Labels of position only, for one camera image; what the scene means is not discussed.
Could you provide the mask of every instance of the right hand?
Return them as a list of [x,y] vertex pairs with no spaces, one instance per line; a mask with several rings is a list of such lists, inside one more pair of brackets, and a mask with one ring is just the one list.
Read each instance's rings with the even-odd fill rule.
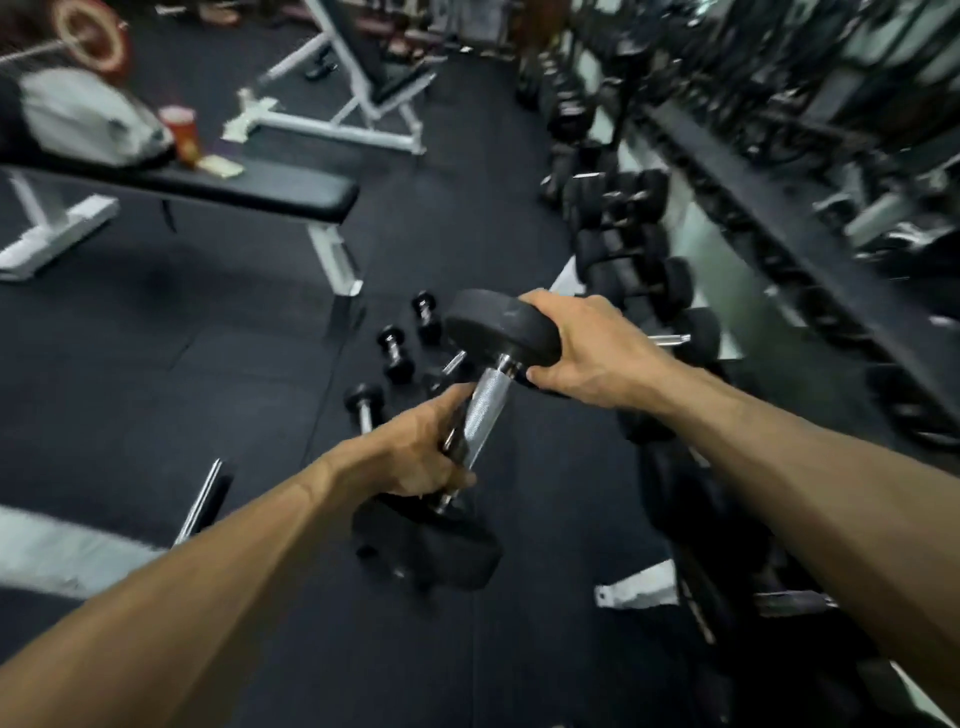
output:
[[560,329],[564,353],[552,367],[530,367],[527,379],[600,407],[653,409],[677,361],[601,296],[559,296],[543,289],[520,296]]

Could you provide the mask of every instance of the gray bag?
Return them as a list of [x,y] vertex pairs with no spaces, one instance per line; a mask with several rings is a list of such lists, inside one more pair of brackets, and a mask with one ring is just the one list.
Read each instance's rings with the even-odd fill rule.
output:
[[130,167],[159,157],[173,136],[136,99],[79,68],[48,68],[20,79],[23,115],[44,152]]

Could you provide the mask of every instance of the hand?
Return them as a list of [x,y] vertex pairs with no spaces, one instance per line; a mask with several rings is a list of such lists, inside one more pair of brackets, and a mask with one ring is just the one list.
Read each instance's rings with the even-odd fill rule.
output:
[[564,355],[552,367],[530,367],[527,379],[601,407],[653,409],[677,362],[627,321],[607,299],[558,296],[542,289],[520,296],[560,329]]
[[353,480],[375,492],[398,496],[425,496],[473,485],[476,476],[440,452],[453,415],[472,392],[472,384],[456,384],[373,432],[344,443],[353,453]]

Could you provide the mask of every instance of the left hand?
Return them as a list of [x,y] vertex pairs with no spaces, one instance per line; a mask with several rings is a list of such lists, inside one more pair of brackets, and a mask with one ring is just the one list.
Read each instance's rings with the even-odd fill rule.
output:
[[472,392],[472,384],[455,384],[330,454],[347,464],[351,482],[375,493],[426,496],[467,488],[476,476],[441,454],[440,447],[457,408]]

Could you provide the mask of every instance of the forearm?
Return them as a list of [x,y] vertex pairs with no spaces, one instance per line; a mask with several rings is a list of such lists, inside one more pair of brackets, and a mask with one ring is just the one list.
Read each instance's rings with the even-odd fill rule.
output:
[[701,370],[678,363],[660,384],[655,414],[958,718],[960,480],[813,425]]
[[0,725],[219,725],[324,537],[373,493],[343,443],[90,599],[0,667]]

